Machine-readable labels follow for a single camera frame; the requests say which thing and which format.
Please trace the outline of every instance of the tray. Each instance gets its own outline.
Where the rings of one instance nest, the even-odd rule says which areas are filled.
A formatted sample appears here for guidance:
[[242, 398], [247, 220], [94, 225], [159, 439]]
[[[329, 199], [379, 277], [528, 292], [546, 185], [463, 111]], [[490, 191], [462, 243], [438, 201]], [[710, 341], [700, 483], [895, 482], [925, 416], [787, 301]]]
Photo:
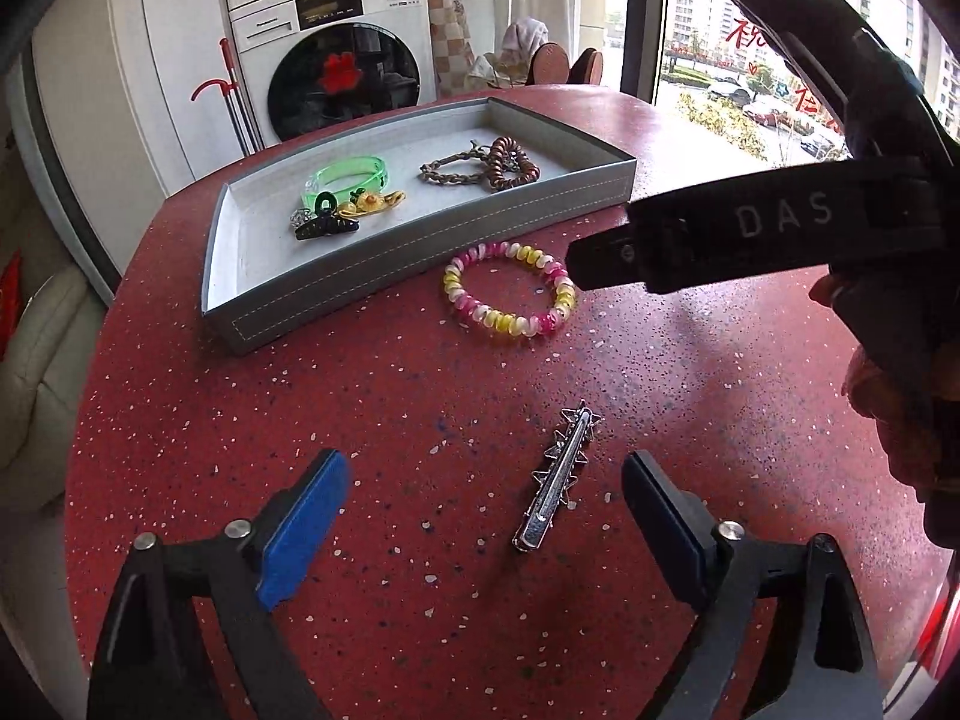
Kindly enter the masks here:
[[[517, 139], [541, 169], [533, 184], [429, 184], [419, 166], [470, 140]], [[349, 156], [386, 163], [400, 205], [355, 233], [297, 241], [290, 214], [314, 170]], [[237, 354], [426, 271], [477, 241], [510, 239], [630, 199], [637, 161], [619, 148], [497, 98], [413, 109], [309, 143], [224, 184], [210, 227], [200, 309]], [[445, 172], [474, 172], [477, 162]]]

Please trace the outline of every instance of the pink and yellow beaded bracelet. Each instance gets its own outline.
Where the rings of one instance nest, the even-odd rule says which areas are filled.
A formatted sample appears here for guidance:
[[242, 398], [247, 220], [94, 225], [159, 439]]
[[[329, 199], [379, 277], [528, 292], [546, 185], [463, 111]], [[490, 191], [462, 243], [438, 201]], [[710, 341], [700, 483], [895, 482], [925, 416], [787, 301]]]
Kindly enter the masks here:
[[[473, 263], [502, 257], [515, 260], [539, 271], [556, 295], [553, 308], [533, 317], [517, 317], [493, 309], [470, 295], [461, 283], [464, 271]], [[576, 290], [562, 263], [538, 248], [525, 247], [510, 242], [477, 244], [458, 257], [454, 257], [443, 270], [443, 291], [464, 319], [470, 319], [500, 333], [511, 336], [546, 335], [556, 330], [570, 318], [576, 304]]]

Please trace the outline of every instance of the hand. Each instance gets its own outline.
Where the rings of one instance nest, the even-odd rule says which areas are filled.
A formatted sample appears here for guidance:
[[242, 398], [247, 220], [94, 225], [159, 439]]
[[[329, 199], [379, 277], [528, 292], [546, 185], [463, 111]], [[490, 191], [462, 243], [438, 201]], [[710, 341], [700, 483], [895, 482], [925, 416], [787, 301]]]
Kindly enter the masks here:
[[[810, 299], [829, 308], [841, 287], [835, 276], [824, 276], [810, 289]], [[960, 343], [945, 343], [934, 353], [929, 388], [934, 397], [960, 400]], [[877, 422], [877, 435], [887, 453], [890, 473], [898, 482], [915, 488], [918, 500], [925, 500], [936, 480], [939, 437], [909, 418], [904, 394], [867, 357], [862, 346], [853, 352], [841, 394], [847, 396], [856, 413]]]

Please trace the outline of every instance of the red table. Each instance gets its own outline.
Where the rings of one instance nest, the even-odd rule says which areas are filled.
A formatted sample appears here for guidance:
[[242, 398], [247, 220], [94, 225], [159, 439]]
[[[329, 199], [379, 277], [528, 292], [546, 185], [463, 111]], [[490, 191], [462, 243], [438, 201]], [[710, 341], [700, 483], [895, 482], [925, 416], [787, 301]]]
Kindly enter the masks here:
[[[605, 89], [504, 97], [634, 153], [634, 197], [760, 166]], [[210, 536], [329, 445], [350, 458], [355, 487], [274, 618], [334, 716], [635, 717], [692, 621], [618, 494], [622, 459], [647, 448], [679, 487], [757, 536], [834, 533], [891, 678], [947, 555], [923, 536], [872, 424], [838, 394], [853, 339], [806, 297], [819, 271], [665, 298], [588, 293], [555, 338], [498, 343], [458, 326], [438, 268], [232, 357], [198, 308], [214, 203], [224, 180], [295, 146], [169, 199], [107, 315], [67, 486], [68, 589], [87, 659], [137, 533]], [[563, 256], [573, 238], [621, 220], [611, 209], [523, 240]], [[474, 295], [517, 308], [544, 300], [522, 271], [491, 268], [467, 276]], [[539, 552], [517, 555], [530, 471], [560, 408], [581, 397], [606, 421], [578, 506], [559, 512]], [[760, 610], [731, 709], [768, 620]], [[209, 641], [243, 713], [222, 641]]]

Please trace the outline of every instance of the washing machine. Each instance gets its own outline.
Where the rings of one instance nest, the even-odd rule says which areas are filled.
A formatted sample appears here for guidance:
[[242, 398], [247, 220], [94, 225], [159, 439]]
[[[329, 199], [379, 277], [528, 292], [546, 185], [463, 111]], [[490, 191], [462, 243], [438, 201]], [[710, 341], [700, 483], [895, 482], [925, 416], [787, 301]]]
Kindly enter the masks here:
[[426, 0], [258, 0], [230, 22], [264, 146], [437, 98]]

